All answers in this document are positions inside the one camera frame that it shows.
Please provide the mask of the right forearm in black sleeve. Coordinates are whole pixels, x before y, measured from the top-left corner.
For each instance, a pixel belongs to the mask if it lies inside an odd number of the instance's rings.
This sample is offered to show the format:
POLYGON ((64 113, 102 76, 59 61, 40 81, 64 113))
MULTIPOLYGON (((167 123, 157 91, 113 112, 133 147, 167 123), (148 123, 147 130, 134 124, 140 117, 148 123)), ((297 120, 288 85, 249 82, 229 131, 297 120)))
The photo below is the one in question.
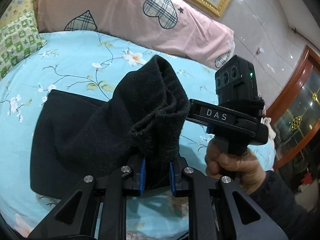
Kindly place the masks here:
POLYGON ((299 205, 283 180, 266 172, 262 185, 250 197, 277 223, 288 239, 301 239, 314 214, 299 205))

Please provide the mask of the person's right hand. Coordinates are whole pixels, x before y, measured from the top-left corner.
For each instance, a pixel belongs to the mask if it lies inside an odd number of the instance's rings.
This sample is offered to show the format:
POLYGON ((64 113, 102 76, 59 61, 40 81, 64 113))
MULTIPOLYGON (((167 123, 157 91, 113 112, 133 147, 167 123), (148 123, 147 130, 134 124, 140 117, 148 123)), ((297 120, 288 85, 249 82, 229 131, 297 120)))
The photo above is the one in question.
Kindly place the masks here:
POLYGON ((266 172, 250 149, 242 156, 223 153, 216 145, 215 139, 208 143, 205 162, 206 174, 210 177, 222 177, 222 170, 239 174, 240 187, 247 194, 257 191, 266 178, 266 172))

